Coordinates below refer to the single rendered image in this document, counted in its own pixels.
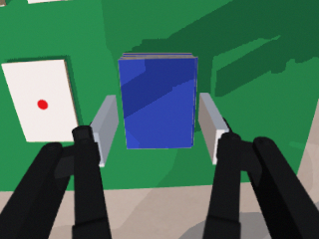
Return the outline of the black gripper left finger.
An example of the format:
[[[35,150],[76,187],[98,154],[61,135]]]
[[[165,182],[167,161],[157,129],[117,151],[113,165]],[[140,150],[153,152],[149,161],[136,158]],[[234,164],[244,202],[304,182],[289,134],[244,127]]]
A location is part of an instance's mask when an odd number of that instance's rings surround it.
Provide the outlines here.
[[[89,125],[72,129],[73,145],[45,144],[0,213],[0,239],[49,239],[71,175],[72,239],[112,239],[99,167],[106,164],[118,124],[116,95],[106,96]]]

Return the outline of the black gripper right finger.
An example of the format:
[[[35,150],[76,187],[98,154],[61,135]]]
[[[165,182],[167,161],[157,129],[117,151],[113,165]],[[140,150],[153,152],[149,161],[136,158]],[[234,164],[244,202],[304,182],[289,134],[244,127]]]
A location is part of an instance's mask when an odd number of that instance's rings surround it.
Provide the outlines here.
[[[272,139],[241,140],[209,93],[199,93],[198,122],[216,164],[202,239],[240,239],[241,170],[271,239],[319,239],[319,210]]]

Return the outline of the green felt mat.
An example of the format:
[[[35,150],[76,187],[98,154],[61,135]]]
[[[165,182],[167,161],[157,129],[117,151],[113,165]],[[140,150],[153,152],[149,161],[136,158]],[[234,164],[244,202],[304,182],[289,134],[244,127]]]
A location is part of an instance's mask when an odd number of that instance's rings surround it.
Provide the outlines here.
[[[28,142],[3,63],[65,59],[79,125],[106,95],[119,124],[104,190],[212,185],[215,164],[198,122],[209,93],[241,140],[270,137],[297,175],[319,99],[319,0],[65,0],[0,7],[0,191],[14,191],[40,149]],[[198,57],[191,148],[127,149],[118,59]]]

